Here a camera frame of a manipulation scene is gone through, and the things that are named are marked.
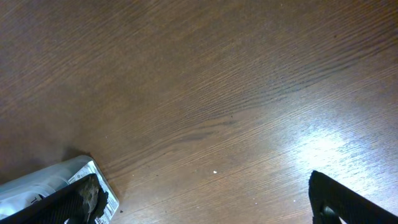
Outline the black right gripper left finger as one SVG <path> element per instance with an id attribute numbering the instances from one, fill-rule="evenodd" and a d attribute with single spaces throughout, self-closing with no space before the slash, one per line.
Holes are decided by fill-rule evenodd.
<path id="1" fill-rule="evenodd" d="M 89 174 L 43 200 L 1 220 L 1 224 L 92 224 L 104 215 L 108 193 Z"/>

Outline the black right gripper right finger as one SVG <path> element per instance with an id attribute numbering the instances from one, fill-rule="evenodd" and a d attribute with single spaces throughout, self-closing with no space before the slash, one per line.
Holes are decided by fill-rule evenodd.
<path id="1" fill-rule="evenodd" d="M 397 216 L 329 176 L 313 171 L 308 181 L 313 224 L 397 223 Z"/>

